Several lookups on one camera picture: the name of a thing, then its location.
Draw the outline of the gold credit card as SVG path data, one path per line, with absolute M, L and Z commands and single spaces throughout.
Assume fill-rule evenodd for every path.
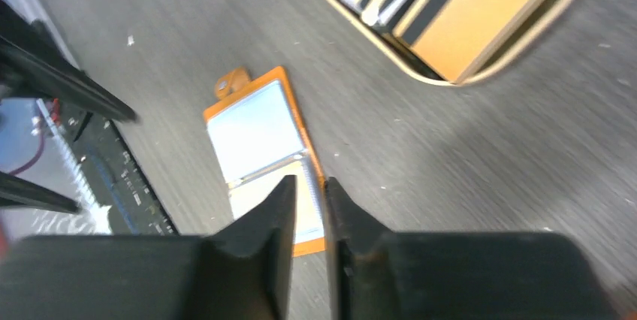
M 298 245 L 323 238 L 318 183 L 306 159 L 289 162 L 232 188 L 229 201 L 234 218 L 240 218 L 260 204 L 286 175 L 295 175 L 297 180 L 294 243 Z

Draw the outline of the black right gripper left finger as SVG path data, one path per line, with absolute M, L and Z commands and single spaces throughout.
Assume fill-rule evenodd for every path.
M 297 179 L 211 236 L 37 236 L 1 263 L 3 319 L 284 319 Z

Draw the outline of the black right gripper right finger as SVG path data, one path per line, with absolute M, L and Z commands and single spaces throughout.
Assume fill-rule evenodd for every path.
M 323 210 L 335 319 L 618 318 L 562 234 L 394 231 L 333 177 Z

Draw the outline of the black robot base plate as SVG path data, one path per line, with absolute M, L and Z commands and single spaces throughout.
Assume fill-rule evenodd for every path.
M 49 109 L 98 232 L 178 235 L 114 121 L 57 100 Z

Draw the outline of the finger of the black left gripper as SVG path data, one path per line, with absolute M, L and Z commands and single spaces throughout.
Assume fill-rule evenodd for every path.
M 80 212 L 80 204 L 35 183 L 1 173 L 1 208 L 31 207 L 60 213 Z
M 45 22 L 27 22 L 1 1 L 1 97 L 58 98 L 110 119 L 134 122 L 125 102 L 72 65 Z

